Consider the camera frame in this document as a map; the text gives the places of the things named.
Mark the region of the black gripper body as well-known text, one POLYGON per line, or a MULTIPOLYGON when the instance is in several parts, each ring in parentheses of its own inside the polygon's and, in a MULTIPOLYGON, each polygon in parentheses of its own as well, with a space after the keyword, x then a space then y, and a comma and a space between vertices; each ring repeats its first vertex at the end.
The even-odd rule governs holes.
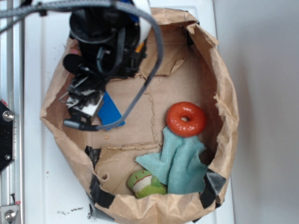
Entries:
POLYGON ((81 52, 64 57, 63 66, 70 73, 126 79, 138 72, 146 51, 144 18, 112 7, 86 7, 72 12, 70 28, 81 52))

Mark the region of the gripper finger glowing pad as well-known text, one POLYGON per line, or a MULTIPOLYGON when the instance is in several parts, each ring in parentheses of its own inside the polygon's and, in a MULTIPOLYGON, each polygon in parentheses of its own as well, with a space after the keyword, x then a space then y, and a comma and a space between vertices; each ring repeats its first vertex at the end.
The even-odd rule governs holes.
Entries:
POLYGON ((103 105, 104 93, 96 92, 95 95, 86 97, 83 100, 70 97, 70 114, 80 115, 86 121, 93 121, 103 105))
POLYGON ((102 101, 100 80, 91 76, 79 75, 71 80, 59 101, 66 105, 96 105, 102 101))

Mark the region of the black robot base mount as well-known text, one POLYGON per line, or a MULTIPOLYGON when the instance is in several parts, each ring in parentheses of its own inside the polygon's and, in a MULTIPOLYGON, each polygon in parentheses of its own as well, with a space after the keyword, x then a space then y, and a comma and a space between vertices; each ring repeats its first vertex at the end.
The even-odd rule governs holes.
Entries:
POLYGON ((0 102, 0 172, 13 160, 14 113, 0 102))

